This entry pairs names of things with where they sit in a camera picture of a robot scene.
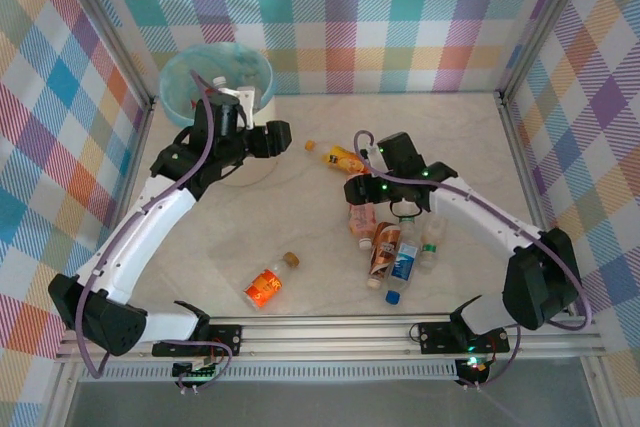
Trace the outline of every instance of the translucent blue bowl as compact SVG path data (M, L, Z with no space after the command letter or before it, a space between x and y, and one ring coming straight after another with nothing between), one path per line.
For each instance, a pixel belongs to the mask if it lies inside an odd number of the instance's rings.
M275 79L269 61L257 50L234 42L193 45L173 57L160 72L160 100L167 117L179 127L193 125L191 101L200 93L189 71L207 82L226 77L227 87L254 86L262 92L260 108L275 93Z

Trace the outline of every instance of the bottle label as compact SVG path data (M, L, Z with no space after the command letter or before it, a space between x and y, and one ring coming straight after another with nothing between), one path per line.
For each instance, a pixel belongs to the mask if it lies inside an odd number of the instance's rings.
M417 254L417 247L413 247L404 243L401 244L400 249L398 250L398 255L396 256L396 260L393 263L393 270L391 271L391 275L398 279L409 280L409 276L411 275L411 268L413 267L413 262L416 260Z
M266 304L277 291L282 288L280 279L269 269L265 269L256 277L251 285L244 291L251 300L258 306Z

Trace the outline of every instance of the purple cable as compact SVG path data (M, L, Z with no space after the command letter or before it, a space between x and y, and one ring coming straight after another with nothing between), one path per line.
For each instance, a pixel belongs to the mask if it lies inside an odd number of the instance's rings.
M78 349L80 350L80 356L84 361L84 365L87 367L87 370L91 374L94 379L99 379L102 377L102 373L104 372L104 367L107 364L107 360L109 359L109 353L106 353L100 362L100 366L96 370L96 366L91 361L91 357L89 356L89 351L87 349L87 344L84 339L83 329L82 329L82 317L84 315L84 309L87 304L87 299L89 297L89 292L93 288L93 284L95 284L96 279L99 277L100 272L104 268L104 266L109 261L109 257L111 253L116 248L118 243L125 237L131 226L135 223L143 215L146 215L154 205L156 205L161 200L165 199L168 195L178 189L181 185L183 185L187 180L189 180L202 164L207 160L207 156L211 151L211 146L213 145L213 113L211 110L211 104L209 103L209 96L207 95L205 89L213 88L207 82L205 82L202 77L200 77L195 71L191 71L191 77L193 77L193 81L198 86L200 90L200 96L202 97L202 101L204 102L205 112L207 115L207 143L205 144L204 150L202 151L202 155L195 163L195 165L180 179L178 179L175 183L165 189L160 195L155 198L152 198L149 202L142 206L142 211L136 211L127 219L122 228L114 235L113 240L109 242L109 245L106 247L104 252L100 255L101 261L98 262L95 269L91 272L91 275L87 279L87 283L82 289L82 293L80 294L80 299L78 300L78 306L76 308L76 316L75 316L75 330L76 330L76 340L78 342Z
M389 182L394 182L397 184L432 185L434 187L443 188L445 190L458 194L464 197L465 199L468 198L468 200L480 206L482 209L484 209L485 211L493 215L496 219L498 219L499 221L507 225L510 229L512 229L515 232L518 232L518 235L521 235L522 237L524 237L525 239L533 243L540 250L542 250L545 254L547 254L551 258L551 260L553 260L556 264L558 264L558 266L562 269L562 272L564 272L564 275L566 275L569 281L571 282L571 284L573 284L573 287L578 292L578 296L580 297L580 300L582 301L582 304L585 310L584 322L581 325L578 325L578 326L565 325L559 322L555 322L553 320L549 320L548 323L553 325L554 327L558 327L564 330L572 330L572 331L580 331L585 329L587 326L591 325L593 314L591 311L591 303L589 302L589 298L587 297L586 291L584 290L582 285L580 285L580 281L578 281L576 276L573 275L573 272L571 272L571 269L569 269L567 264L565 264L564 261L553 250L551 250L549 247L547 247L545 244L543 244L539 239L535 238L533 235L529 234L524 230L520 230L520 227L515 222L513 222L511 219L503 215L500 211L496 210L493 206L489 205L488 203L484 202L482 199L474 195L469 195L468 192L462 189L454 187L453 185L443 184L442 182L436 182L434 180L401 179L399 177L387 175L384 172L380 172L379 170L374 169L369 163L369 161L366 160L360 153L360 147L358 146L358 139L361 135L366 135L369 137L369 145L373 145L373 142L375 139L373 137L373 134L368 130L359 130L358 132L356 132L356 135L353 137L353 148L356 155L358 156L360 161L367 166L367 168L372 174L375 174L376 176L382 179L385 179L385 180L388 180Z
M202 384L197 389L195 386L193 387L193 392L196 394L198 393L198 390L204 390L211 387L215 383L215 381L218 380L218 378L224 375L224 373L229 368L229 365L231 365L231 360L233 359L233 351L231 350L231 348L228 345L222 344L220 342L209 342L209 341L200 341L200 340L163 340L163 342L166 344L175 344L175 345L210 345L211 347L218 347L227 353L227 361L225 362L224 367L220 369L220 371L216 375L214 375L211 379L207 380L204 384ZM184 393L187 389L185 385L182 383L182 379L184 379L184 376L185 374L180 374L180 377L178 377L178 387L180 387L180 390L182 391L182 393Z

